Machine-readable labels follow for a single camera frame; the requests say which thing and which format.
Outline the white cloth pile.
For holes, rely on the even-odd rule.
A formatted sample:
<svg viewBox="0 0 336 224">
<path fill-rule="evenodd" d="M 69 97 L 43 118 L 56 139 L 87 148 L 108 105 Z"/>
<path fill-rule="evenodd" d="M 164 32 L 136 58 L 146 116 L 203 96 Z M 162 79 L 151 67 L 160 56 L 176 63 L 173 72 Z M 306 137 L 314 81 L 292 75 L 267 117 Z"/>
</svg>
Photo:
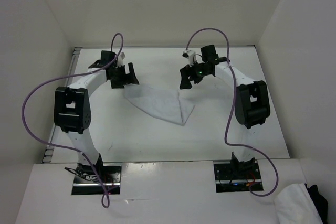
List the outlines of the white cloth pile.
<svg viewBox="0 0 336 224">
<path fill-rule="evenodd" d="M 291 184 L 274 199 L 279 223 L 323 223 L 305 184 Z"/>
</svg>

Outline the white skirt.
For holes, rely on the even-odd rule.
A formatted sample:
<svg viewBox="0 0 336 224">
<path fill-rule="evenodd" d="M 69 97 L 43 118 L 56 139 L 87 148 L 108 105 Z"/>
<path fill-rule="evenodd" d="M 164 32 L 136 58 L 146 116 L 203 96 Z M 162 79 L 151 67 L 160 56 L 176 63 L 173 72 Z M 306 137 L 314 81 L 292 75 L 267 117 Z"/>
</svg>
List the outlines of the white skirt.
<svg viewBox="0 0 336 224">
<path fill-rule="evenodd" d="M 124 97 L 151 117 L 181 126 L 185 125 L 195 108 L 177 90 L 164 90 L 147 84 L 126 86 Z"/>
</svg>

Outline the black cloth item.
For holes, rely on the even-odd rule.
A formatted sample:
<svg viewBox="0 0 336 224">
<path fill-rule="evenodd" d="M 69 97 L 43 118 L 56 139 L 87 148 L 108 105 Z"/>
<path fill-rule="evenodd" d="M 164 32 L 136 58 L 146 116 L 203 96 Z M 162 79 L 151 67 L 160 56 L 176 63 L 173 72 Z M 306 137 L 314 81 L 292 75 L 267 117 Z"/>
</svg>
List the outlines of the black cloth item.
<svg viewBox="0 0 336 224">
<path fill-rule="evenodd" d="M 328 224 L 328 201 L 319 193 L 317 185 L 308 187 L 307 184 L 305 184 L 305 186 L 322 223 Z"/>
</svg>

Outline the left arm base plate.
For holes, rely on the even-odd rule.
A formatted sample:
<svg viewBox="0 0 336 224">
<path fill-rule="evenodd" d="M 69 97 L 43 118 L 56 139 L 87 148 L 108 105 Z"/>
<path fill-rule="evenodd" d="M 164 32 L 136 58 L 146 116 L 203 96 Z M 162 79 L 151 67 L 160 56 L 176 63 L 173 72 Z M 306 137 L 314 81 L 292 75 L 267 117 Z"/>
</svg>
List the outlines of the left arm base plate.
<svg viewBox="0 0 336 224">
<path fill-rule="evenodd" d="M 72 195 L 103 195 L 104 191 L 91 166 L 78 164 L 76 168 L 65 167 L 74 175 Z M 105 163 L 96 168 L 109 195 L 119 195 L 121 186 L 122 164 Z"/>
</svg>

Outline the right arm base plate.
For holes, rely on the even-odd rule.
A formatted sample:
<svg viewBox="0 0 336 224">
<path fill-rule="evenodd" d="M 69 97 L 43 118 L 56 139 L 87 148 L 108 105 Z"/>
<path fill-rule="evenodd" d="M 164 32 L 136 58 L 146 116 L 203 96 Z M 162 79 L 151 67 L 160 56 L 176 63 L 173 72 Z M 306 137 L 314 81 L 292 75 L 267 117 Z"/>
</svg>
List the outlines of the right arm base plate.
<svg viewBox="0 0 336 224">
<path fill-rule="evenodd" d="M 264 190 L 257 162 L 242 172 L 235 172 L 230 161 L 214 162 L 213 169 L 217 193 L 245 192 L 250 186 L 252 191 Z"/>
</svg>

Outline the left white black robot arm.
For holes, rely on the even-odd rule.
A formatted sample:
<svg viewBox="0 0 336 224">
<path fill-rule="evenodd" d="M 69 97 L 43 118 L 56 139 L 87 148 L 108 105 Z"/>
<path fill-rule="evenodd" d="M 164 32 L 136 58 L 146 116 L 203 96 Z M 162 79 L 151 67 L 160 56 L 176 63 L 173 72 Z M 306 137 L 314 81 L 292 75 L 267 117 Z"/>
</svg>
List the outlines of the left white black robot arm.
<svg viewBox="0 0 336 224">
<path fill-rule="evenodd" d="M 124 58 L 124 53 L 117 55 L 103 50 L 100 59 L 89 66 L 84 76 L 55 91 L 54 123 L 79 150 L 78 167 L 66 170 L 86 181 L 98 182 L 106 173 L 101 154 L 95 148 L 89 131 L 92 121 L 90 96 L 107 81 L 110 81 L 113 89 L 139 84 L 133 63 L 128 63 L 127 73 Z"/>
</svg>

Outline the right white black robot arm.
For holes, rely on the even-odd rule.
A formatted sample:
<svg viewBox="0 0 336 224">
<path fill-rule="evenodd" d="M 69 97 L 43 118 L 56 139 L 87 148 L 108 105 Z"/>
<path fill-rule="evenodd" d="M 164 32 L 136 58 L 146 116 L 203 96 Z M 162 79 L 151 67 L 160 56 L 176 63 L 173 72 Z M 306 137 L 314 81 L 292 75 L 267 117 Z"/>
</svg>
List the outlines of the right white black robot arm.
<svg viewBox="0 0 336 224">
<path fill-rule="evenodd" d="M 263 80 L 256 81 L 230 62 L 228 56 L 220 57 L 214 45 L 201 48 L 201 62 L 196 60 L 196 52 L 190 49 L 183 51 L 182 56 L 188 64 L 180 69 L 180 89 L 191 89 L 207 76 L 214 76 L 224 81 L 233 90 L 233 104 L 224 132 L 224 142 L 234 148 L 230 160 L 230 179 L 246 178 L 252 172 L 255 163 L 252 140 L 270 116 L 270 103 L 267 84 Z M 246 131 L 245 139 L 240 143 L 231 143 L 228 132 L 232 120 L 235 119 Z"/>
</svg>

